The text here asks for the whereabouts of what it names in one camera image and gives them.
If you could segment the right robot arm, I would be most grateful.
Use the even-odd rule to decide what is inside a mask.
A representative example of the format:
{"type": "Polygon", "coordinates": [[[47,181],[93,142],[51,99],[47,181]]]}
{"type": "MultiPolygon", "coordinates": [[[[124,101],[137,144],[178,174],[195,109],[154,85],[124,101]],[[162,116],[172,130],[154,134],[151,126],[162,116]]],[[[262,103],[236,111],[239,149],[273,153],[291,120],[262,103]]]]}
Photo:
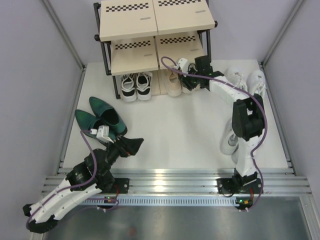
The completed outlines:
{"type": "Polygon", "coordinates": [[[245,193],[261,194],[263,177],[254,153],[266,137],[268,124],[263,97],[228,80],[220,71],[214,71],[208,56],[200,56],[190,63],[185,58],[176,62],[178,79],[189,91],[200,87],[218,95],[232,108],[226,124],[220,150],[230,155],[235,163],[233,176],[219,179],[218,191],[225,197],[245,193]]]}

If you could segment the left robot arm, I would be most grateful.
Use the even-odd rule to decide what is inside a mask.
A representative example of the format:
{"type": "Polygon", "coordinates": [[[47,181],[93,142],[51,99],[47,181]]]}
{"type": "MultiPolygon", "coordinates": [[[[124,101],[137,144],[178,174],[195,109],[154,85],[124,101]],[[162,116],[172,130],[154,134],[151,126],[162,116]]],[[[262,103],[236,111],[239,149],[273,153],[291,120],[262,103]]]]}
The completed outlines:
{"type": "Polygon", "coordinates": [[[118,158],[135,156],[143,142],[143,138],[121,136],[115,142],[107,143],[105,149],[90,149],[89,155],[47,196],[23,206],[23,213],[28,217],[26,229],[32,233],[46,233],[80,203],[94,195],[112,192],[116,180],[111,167],[118,158]]]}

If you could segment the black white sneaker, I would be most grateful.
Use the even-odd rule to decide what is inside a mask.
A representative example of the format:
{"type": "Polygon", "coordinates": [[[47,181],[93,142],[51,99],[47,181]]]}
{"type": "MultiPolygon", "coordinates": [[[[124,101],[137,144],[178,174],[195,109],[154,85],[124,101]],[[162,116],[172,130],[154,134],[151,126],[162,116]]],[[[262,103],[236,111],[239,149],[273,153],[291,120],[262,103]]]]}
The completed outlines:
{"type": "Polygon", "coordinates": [[[141,101],[147,101],[152,98],[151,80],[153,74],[149,71],[140,72],[136,75],[136,93],[137,98],[141,101]]]}
{"type": "Polygon", "coordinates": [[[135,74],[124,74],[120,77],[121,82],[121,96],[122,99],[127,102],[133,102],[137,99],[136,87],[135,87],[135,74]]]}

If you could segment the beige lace sneaker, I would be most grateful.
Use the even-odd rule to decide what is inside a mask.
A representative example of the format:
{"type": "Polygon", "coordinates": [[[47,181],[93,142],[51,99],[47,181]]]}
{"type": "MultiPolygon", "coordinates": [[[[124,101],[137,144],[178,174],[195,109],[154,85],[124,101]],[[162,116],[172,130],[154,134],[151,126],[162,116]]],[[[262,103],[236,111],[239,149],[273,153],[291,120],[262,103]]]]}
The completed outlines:
{"type": "Polygon", "coordinates": [[[182,86],[176,72],[168,69],[160,71],[161,79],[164,83],[167,94],[171,97],[178,97],[182,93],[182,86]]]}
{"type": "Polygon", "coordinates": [[[191,76],[181,75],[179,80],[181,82],[182,91],[186,94],[190,94],[199,85],[197,79],[191,76]]]}

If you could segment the green pointed shoe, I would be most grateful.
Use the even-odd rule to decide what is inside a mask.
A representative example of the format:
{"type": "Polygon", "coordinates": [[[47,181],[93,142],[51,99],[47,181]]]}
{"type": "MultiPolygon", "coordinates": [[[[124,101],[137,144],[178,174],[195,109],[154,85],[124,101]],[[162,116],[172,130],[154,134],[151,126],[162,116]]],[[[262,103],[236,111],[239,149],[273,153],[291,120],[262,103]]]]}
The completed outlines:
{"type": "Polygon", "coordinates": [[[83,110],[76,109],[74,116],[80,130],[90,138],[96,138],[95,134],[91,134],[91,129],[98,130],[100,126],[104,125],[104,122],[99,117],[96,117],[83,110]]]}
{"type": "Polygon", "coordinates": [[[124,136],[128,132],[125,122],[112,105],[94,96],[89,98],[89,104],[94,115],[109,126],[115,135],[124,136]]]}

